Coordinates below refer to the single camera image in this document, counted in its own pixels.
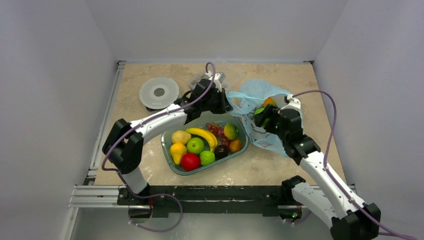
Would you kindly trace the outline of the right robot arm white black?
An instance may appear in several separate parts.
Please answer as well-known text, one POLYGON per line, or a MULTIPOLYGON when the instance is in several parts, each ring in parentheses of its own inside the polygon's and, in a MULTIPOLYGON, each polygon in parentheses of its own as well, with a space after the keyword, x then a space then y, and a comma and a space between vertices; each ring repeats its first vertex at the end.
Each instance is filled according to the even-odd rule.
POLYGON ((254 124, 275 134, 286 154, 318 184, 314 190, 299 176, 282 183, 280 196, 288 204, 306 206, 329 228, 334 240, 372 240, 379 235, 381 211, 367 204, 342 180, 318 144, 304 134, 300 111, 268 105, 253 115, 254 124))

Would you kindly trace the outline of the light blue plastic bag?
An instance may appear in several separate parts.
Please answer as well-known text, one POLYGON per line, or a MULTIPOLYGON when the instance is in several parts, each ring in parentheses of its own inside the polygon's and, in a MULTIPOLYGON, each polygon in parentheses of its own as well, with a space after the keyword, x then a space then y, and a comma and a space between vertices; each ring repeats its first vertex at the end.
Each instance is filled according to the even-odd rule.
POLYGON ((288 157, 281 139, 273 133, 267 132, 263 127, 256 126, 255 116, 260 115, 265 109, 264 102, 271 98, 278 109, 284 107, 285 97, 291 93, 277 85, 263 79, 249 79, 239 87, 238 91, 226 94, 233 110, 233 117, 240 117, 242 126, 251 143, 256 147, 268 150, 283 157, 288 157))

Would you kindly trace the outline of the orange fake fruit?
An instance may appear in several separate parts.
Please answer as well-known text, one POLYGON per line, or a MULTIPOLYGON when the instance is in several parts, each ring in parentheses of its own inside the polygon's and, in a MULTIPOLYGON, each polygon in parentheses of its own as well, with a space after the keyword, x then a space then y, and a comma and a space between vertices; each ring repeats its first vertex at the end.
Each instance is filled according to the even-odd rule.
POLYGON ((240 139, 234 139, 229 143, 229 151, 234 154, 239 152, 243 148, 243 143, 240 139))

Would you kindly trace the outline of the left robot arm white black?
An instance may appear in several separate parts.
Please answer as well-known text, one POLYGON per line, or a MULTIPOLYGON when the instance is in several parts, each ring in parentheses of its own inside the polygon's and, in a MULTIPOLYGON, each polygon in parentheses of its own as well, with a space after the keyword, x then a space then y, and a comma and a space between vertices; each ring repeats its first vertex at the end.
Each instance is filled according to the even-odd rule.
POLYGON ((139 164, 143 147, 154 137, 198 119, 203 112, 225 114, 233 110, 225 89, 209 79, 202 79, 193 90, 186 92, 170 106, 149 117, 128 122, 117 120, 109 132, 102 152, 110 161, 127 188, 129 197, 138 205, 149 199, 149 184, 139 164))

